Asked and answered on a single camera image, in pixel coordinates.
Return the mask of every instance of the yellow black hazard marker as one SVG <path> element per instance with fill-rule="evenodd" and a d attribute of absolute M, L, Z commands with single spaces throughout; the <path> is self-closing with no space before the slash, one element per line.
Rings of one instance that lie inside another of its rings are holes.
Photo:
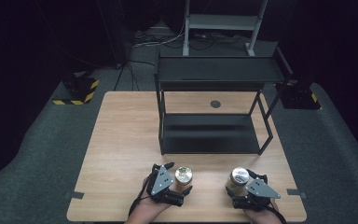
<path fill-rule="evenodd" d="M 86 77 L 74 82 L 63 82 L 63 87 L 66 89 L 66 95 L 58 93 L 53 97 L 53 104 L 55 105 L 85 105 L 90 102 L 97 89 L 99 80 Z"/>

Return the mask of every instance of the wrist strap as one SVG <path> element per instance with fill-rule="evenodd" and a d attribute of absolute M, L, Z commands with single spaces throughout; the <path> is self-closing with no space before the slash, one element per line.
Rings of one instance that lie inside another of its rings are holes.
<path fill-rule="evenodd" d="M 275 208 L 273 207 L 266 207 L 267 210 L 269 210 L 271 213 L 275 214 L 275 216 L 277 216 L 277 218 L 281 221 L 282 224 L 286 224 L 286 219 L 284 219 L 284 216 L 278 212 Z"/>

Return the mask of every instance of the black shelf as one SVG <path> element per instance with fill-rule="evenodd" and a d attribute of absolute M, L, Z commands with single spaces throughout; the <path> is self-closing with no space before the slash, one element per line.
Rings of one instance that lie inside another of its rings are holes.
<path fill-rule="evenodd" d="M 292 71 L 281 51 L 272 57 L 160 57 L 155 66 L 158 101 L 158 140 L 165 153 L 248 153 L 261 155 L 272 140 L 269 116 L 284 90 L 280 88 L 268 111 L 260 99 L 266 83 L 286 86 Z M 165 91 L 254 91 L 244 114 L 167 113 Z M 258 105 L 268 132 L 258 145 L 252 113 Z"/>
<path fill-rule="evenodd" d="M 251 153 L 260 151 L 250 115 L 167 114 L 165 153 Z"/>

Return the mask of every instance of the metal can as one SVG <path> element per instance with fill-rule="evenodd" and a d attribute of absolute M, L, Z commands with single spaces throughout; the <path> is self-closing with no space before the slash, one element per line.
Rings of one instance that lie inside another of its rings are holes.
<path fill-rule="evenodd" d="M 235 168 L 228 176 L 226 187 L 235 195 L 247 195 L 245 185 L 249 181 L 249 173 L 242 167 Z"/>
<path fill-rule="evenodd" d="M 175 180 L 179 185 L 188 185 L 193 179 L 193 172 L 190 168 L 181 166 L 175 172 Z"/>

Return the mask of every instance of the metal shelf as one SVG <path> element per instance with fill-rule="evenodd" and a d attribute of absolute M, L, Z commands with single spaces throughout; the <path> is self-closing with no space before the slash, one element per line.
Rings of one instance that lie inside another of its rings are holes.
<path fill-rule="evenodd" d="M 257 16 L 190 14 L 189 29 L 254 30 Z"/>
<path fill-rule="evenodd" d="M 186 0 L 185 17 L 185 42 L 183 45 L 183 56 L 189 55 L 188 35 L 190 29 L 214 29 L 214 30 L 246 30 L 252 31 L 250 43 L 245 44 L 249 56 L 255 56 L 254 46 L 258 30 L 263 20 L 268 0 L 262 0 L 257 16 L 231 16 L 231 15 L 207 15 L 191 14 L 190 0 Z"/>

